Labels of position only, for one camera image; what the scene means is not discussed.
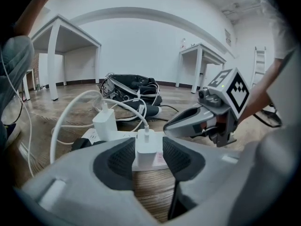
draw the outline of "ladder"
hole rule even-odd
[[[255,47],[255,60],[251,88],[254,87],[266,72],[266,47],[264,50],[257,50]]]

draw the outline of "baseboard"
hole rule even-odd
[[[167,82],[167,81],[156,81],[160,86],[170,86],[175,87],[175,82]],[[80,84],[95,84],[95,79],[90,80],[77,80],[77,81],[67,81],[67,85],[80,85]],[[63,86],[63,82],[56,83],[56,86]],[[180,88],[191,89],[192,85],[188,84],[179,84]]]

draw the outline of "wooden floor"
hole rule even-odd
[[[34,173],[38,173],[49,165],[49,149],[51,141],[51,129],[55,126],[58,118],[65,107],[80,93],[98,89],[96,85],[70,85],[58,87],[59,99],[52,101],[49,90],[30,92],[31,100],[25,102],[29,109],[32,119],[32,145],[31,158]],[[171,105],[178,110],[191,107],[197,102],[197,95],[190,92],[190,89],[161,87],[163,105]],[[86,96],[81,99],[72,109],[64,124],[67,125],[86,125],[91,124],[96,111],[92,107],[92,102],[96,95]],[[19,113],[20,102],[14,99],[5,109],[2,116],[4,123],[13,121]],[[170,119],[175,111],[168,107],[163,107],[162,118]],[[116,107],[116,118],[128,117],[130,112]],[[119,124],[119,130],[132,130],[138,122]],[[29,121],[23,109],[18,121],[21,127],[21,134],[17,140],[5,151],[5,157],[11,167],[13,184],[21,187],[31,178],[27,165],[27,146],[29,139]],[[165,121],[151,120],[150,129],[162,131]],[[59,140],[73,142],[81,137],[87,129],[61,129]],[[243,150],[244,145],[250,141],[260,140],[270,128],[261,124],[254,117],[250,117],[240,124],[234,137],[237,142],[228,146],[235,150]],[[197,137],[186,140],[214,146],[208,138]],[[56,158],[68,153],[71,150],[69,145],[58,144]],[[150,172],[134,172],[135,195],[140,203],[160,222],[167,220],[167,212],[172,200],[174,189],[174,177],[171,172],[166,170]]]

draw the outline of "robotic arm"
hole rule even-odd
[[[209,136],[217,147],[235,142],[231,132],[236,130],[250,95],[238,69],[221,71],[198,94],[200,106],[178,113],[164,126],[165,134],[171,137]],[[216,124],[219,115],[226,117],[226,124]],[[205,129],[200,126],[203,122],[207,123]]]

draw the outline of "person's arm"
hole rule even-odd
[[[14,26],[14,36],[28,36],[34,21],[48,0],[31,0]]]
[[[275,59],[274,63],[264,74],[263,78],[252,88],[250,99],[245,110],[239,118],[239,123],[271,103],[267,89],[279,75],[279,68],[282,61],[282,59]]]

